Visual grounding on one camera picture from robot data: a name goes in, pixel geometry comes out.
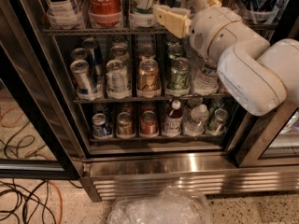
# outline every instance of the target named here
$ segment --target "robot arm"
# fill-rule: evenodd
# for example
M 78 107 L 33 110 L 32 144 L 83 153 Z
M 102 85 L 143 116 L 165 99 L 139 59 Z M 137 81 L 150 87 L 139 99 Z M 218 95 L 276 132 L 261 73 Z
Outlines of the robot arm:
M 299 106 L 298 41 L 270 48 L 227 7 L 199 11 L 188 31 L 192 48 L 218 63 L 221 82 L 251 114 L 264 115 L 287 97 Z

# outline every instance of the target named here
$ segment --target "open refrigerator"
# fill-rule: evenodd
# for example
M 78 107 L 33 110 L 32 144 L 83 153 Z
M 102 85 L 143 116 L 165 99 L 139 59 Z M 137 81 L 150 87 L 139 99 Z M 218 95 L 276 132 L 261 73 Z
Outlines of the open refrigerator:
M 3 157 L 0 176 L 78 179 L 93 202 L 151 195 L 167 185 L 198 189 L 205 194 L 299 188 L 298 111 L 294 104 L 285 102 L 267 115 L 255 117 L 221 84 L 213 94 L 169 94 L 164 69 L 167 30 L 159 24 L 132 24 L 129 0 L 122 0 L 119 25 L 96 27 L 93 18 L 87 16 L 89 1 L 82 1 L 83 24 L 69 29 L 54 24 L 45 0 L 0 0 L 0 78 L 56 158 L 33 161 Z M 289 36 L 297 39 L 295 1 L 278 0 L 279 12 L 272 22 L 248 26 L 270 42 Z M 244 14 L 237 0 L 223 0 L 222 5 Z M 92 100 L 78 98 L 70 70 L 72 51 L 80 48 L 84 40 L 95 38 L 107 63 L 113 37 L 118 35 L 125 37 L 129 50 L 130 94 L 122 98 L 109 96 L 103 78 L 99 96 Z M 196 55 L 188 39 L 182 43 L 187 57 L 194 62 Z M 143 45 L 155 48 L 155 60 L 162 71 L 159 93 L 150 98 L 140 95 L 137 88 L 138 51 Z M 184 107 L 189 101 L 200 100 L 209 109 L 213 100 L 222 100 L 229 114 L 225 129 L 217 135 L 164 135 L 164 106 L 174 99 Z M 148 101 L 156 104 L 158 130 L 153 136 L 140 132 L 142 105 Z M 111 107 L 112 136 L 108 139 L 94 138 L 96 104 Z M 133 106 L 135 116 L 134 135 L 125 138 L 118 135 L 117 127 L 124 104 Z

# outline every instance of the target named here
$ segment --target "metal base panel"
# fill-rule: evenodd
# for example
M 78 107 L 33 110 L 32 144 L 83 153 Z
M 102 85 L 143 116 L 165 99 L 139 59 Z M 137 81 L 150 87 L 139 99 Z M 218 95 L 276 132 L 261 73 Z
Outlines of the metal base panel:
M 166 186 L 204 194 L 298 190 L 298 167 L 238 168 L 225 155 L 191 153 L 94 161 L 80 181 L 93 202 L 155 195 Z

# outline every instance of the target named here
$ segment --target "clear plastic bag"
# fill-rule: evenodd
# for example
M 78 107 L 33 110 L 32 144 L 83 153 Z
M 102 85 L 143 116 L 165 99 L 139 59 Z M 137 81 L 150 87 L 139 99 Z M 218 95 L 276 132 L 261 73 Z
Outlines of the clear plastic bag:
M 118 199 L 108 224 L 211 224 L 206 196 L 168 187 L 156 197 Z

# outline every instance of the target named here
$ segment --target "terrazzo floor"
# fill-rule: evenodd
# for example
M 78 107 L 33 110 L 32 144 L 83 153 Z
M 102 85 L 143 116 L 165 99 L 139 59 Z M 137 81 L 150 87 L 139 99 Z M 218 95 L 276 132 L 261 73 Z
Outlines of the terrazzo floor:
M 12 120 L 20 118 L 17 123 L 19 126 L 26 124 L 28 120 L 26 117 L 21 116 L 21 111 L 18 108 L 14 108 L 9 114 L 5 113 L 12 105 L 15 106 L 15 103 L 9 97 L 9 93 L 0 90 L 0 115 L 3 117 L 6 114 L 6 120 L 2 119 L 2 124 L 12 124 L 9 121 L 9 117 L 13 118 Z M 20 148 L 18 152 L 13 152 L 14 149 L 11 149 L 12 151 L 8 149 L 7 155 L 10 158 L 13 158 L 17 154 L 19 158 L 23 159 L 54 159 L 31 124 L 27 125 L 23 131 L 25 134 L 36 137 L 34 149 Z M 7 140 L 9 141 L 9 137 L 13 134 L 10 132 L 9 127 L 0 127 L 0 139 L 4 143 L 7 143 Z M 6 158 L 4 154 L 2 151 L 0 159 Z M 47 207 L 51 210 L 52 215 L 49 211 L 43 209 L 41 205 L 36 209 L 35 202 L 29 202 L 28 209 L 24 209 L 25 198 L 16 207 L 18 195 L 12 189 L 17 189 L 17 191 L 22 192 L 28 197 L 29 192 L 35 190 L 41 183 L 42 180 L 16 179 L 13 181 L 9 178 L 0 178 L 0 223 L 107 223 L 107 217 L 112 210 L 113 202 L 92 203 L 84 189 L 75 187 L 74 183 L 72 184 L 69 181 L 51 181 L 48 187 L 46 184 L 43 184 L 35 192 L 36 197 L 42 203 L 47 203 Z M 207 195 L 206 198 L 208 211 L 214 224 L 299 224 L 299 190 L 242 195 Z M 27 212 L 26 221 L 22 220 L 23 212 Z

